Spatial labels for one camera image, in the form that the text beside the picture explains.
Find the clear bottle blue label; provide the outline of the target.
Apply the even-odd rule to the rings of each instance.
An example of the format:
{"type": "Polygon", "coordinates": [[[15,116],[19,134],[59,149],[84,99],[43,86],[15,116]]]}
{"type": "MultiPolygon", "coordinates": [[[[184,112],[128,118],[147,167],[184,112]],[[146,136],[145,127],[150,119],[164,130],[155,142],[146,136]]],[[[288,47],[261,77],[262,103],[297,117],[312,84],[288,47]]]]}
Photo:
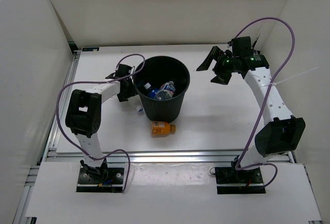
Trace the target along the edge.
{"type": "Polygon", "coordinates": [[[153,87],[150,83],[146,83],[144,85],[144,89],[146,90],[146,96],[151,99],[153,99],[156,96],[157,92],[159,91],[158,88],[153,87]]]}

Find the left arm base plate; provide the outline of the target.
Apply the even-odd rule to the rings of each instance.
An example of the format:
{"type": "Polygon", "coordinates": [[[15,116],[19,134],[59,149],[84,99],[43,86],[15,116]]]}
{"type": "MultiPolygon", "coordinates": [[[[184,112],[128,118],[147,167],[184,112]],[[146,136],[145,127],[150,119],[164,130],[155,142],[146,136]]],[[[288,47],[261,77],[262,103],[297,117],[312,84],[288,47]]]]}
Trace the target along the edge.
{"type": "Polygon", "coordinates": [[[124,186],[123,167],[108,167],[100,170],[81,166],[77,179],[77,193],[122,193],[124,186]]]}

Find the orange juice bottle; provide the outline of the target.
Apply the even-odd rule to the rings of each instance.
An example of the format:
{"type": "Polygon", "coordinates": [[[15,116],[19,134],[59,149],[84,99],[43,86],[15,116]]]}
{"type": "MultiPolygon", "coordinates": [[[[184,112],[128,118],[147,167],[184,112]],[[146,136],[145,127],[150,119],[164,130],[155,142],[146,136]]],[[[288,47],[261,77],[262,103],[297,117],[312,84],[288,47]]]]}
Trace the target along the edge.
{"type": "Polygon", "coordinates": [[[176,125],[163,121],[152,121],[151,135],[153,137],[167,136],[176,132],[176,125]]]}

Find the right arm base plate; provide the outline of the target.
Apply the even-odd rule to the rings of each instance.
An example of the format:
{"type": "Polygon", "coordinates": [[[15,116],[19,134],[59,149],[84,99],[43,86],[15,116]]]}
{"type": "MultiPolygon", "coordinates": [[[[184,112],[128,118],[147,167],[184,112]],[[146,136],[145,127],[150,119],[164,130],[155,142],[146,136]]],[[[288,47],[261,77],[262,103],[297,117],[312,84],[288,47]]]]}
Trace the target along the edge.
{"type": "Polygon", "coordinates": [[[210,174],[216,177],[218,195],[266,193],[260,168],[237,171],[234,167],[213,167],[210,174]]]}

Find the clear water bottle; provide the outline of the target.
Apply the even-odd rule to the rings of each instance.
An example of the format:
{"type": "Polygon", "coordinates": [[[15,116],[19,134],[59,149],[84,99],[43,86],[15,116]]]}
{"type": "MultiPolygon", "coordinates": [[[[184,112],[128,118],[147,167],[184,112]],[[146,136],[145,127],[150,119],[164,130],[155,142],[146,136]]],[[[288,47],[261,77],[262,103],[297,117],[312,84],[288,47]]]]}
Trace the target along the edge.
{"type": "Polygon", "coordinates": [[[143,107],[141,105],[137,105],[136,110],[138,113],[143,113],[143,107]]]}

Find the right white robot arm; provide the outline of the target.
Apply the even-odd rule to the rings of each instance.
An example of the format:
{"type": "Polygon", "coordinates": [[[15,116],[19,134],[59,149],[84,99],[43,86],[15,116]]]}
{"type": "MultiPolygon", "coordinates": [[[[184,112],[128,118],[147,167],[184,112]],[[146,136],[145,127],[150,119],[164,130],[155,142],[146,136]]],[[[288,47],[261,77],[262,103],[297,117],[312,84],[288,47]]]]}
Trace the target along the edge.
{"type": "Polygon", "coordinates": [[[305,130],[303,118],[295,117],[271,83],[269,64],[262,54],[256,54],[249,36],[233,38],[231,50],[213,46],[198,71],[209,69],[216,62],[211,82],[228,85],[233,73],[238,73],[252,90],[260,107],[263,128],[255,132],[254,145],[238,157],[232,178],[239,183],[250,177],[250,170],[265,164],[274,156],[296,150],[305,130]]]}

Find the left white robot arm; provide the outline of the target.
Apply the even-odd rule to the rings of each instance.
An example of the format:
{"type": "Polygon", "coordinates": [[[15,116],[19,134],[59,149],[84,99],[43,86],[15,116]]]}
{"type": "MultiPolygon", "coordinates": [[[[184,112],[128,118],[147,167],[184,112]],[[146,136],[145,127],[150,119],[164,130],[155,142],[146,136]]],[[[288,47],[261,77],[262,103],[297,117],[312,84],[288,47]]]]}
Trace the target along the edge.
{"type": "Polygon", "coordinates": [[[106,77],[112,79],[112,83],[98,84],[88,90],[76,89],[71,93],[65,125],[84,151],[84,159],[80,163],[85,174],[97,183],[110,178],[97,135],[101,126],[102,104],[115,96],[119,102],[126,102],[137,94],[130,76],[133,71],[133,67],[120,64],[106,77]]]}

